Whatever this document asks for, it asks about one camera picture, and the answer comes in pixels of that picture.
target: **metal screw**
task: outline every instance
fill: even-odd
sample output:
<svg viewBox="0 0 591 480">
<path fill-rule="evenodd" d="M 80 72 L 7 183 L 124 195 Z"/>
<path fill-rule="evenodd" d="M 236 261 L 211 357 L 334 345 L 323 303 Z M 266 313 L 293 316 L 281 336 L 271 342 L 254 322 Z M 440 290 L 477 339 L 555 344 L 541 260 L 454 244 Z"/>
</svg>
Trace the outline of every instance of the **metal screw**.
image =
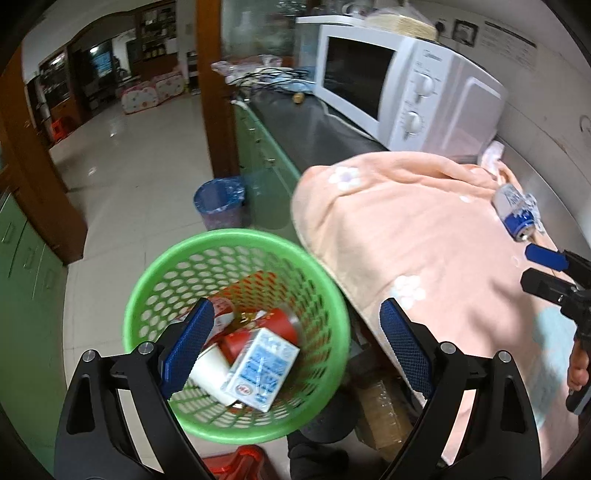
<svg viewBox="0 0 591 480">
<path fill-rule="evenodd" d="M 142 355 L 148 355 L 154 350 L 154 344 L 152 342 L 144 342 L 138 347 L 138 352 Z"/>
<path fill-rule="evenodd" d="M 511 354 L 503 350 L 499 352 L 499 359 L 501 359 L 501 362 L 508 364 L 511 361 Z"/>
<path fill-rule="evenodd" d="M 450 342 L 443 342 L 441 344 L 441 351 L 451 355 L 452 353 L 456 353 L 456 346 Z"/>
<path fill-rule="evenodd" d="M 91 362 L 95 359 L 96 352 L 94 350 L 87 350 L 82 354 L 82 360 L 85 362 Z"/>
</svg>

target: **white flower pattern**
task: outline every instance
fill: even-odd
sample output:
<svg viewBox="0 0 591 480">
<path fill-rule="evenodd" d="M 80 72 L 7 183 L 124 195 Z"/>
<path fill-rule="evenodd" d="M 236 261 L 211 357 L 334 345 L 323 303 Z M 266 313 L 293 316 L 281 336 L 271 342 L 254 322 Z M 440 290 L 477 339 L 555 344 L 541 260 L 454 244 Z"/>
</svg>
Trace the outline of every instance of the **white flower pattern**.
<svg viewBox="0 0 591 480">
<path fill-rule="evenodd" d="M 421 288 L 421 277 L 400 275 L 394 280 L 390 296 L 394 297 L 404 310 L 409 310 L 416 301 L 424 300 L 427 293 Z"/>
<path fill-rule="evenodd" d="M 330 176 L 329 183 L 336 183 L 341 192 L 359 187 L 361 185 L 359 169 L 357 167 L 338 166 Z"/>
</svg>

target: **wooden pillar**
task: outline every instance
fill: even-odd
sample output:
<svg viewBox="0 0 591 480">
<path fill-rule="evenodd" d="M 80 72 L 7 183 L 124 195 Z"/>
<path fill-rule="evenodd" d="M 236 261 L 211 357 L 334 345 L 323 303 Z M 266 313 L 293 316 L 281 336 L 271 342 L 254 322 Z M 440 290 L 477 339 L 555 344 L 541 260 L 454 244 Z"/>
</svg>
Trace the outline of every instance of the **wooden pillar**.
<svg viewBox="0 0 591 480">
<path fill-rule="evenodd" d="M 31 124 L 21 47 L 0 76 L 0 143 L 8 172 L 4 183 L 37 233 L 64 263 L 81 259 L 86 222 L 66 197 L 51 156 Z"/>
<path fill-rule="evenodd" d="M 211 68 L 213 62 L 222 58 L 222 1 L 198 0 L 195 24 L 197 68 L 209 157 L 215 177 L 230 177 L 239 174 L 234 117 L 229 103 L 233 88 L 228 87 L 223 77 Z"/>
</svg>

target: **brown cardboard box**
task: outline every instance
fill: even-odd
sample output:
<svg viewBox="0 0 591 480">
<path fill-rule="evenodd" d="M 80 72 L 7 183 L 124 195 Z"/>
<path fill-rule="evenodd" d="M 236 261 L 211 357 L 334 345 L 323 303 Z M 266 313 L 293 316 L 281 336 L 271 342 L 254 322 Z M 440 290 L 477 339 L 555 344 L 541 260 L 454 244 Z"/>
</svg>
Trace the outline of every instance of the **brown cardboard box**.
<svg viewBox="0 0 591 480">
<path fill-rule="evenodd" d="M 392 381 L 383 378 L 356 388 L 363 410 L 355 429 L 357 437 L 388 462 L 396 458 L 413 429 L 396 389 Z"/>
</svg>

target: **microwave knob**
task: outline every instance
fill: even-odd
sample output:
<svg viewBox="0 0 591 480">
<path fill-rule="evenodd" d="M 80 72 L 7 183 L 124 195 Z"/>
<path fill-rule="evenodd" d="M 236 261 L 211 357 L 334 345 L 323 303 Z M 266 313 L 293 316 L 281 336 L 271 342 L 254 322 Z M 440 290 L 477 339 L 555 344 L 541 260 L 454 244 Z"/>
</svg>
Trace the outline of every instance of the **microwave knob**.
<svg viewBox="0 0 591 480">
<path fill-rule="evenodd" d="M 417 112 L 409 112 L 404 118 L 404 128 L 408 134 L 415 135 L 419 133 L 423 126 L 423 120 Z"/>
<path fill-rule="evenodd" d="M 417 76 L 415 91 L 421 97 L 428 97 L 435 91 L 435 82 L 429 75 L 420 73 Z"/>
</svg>

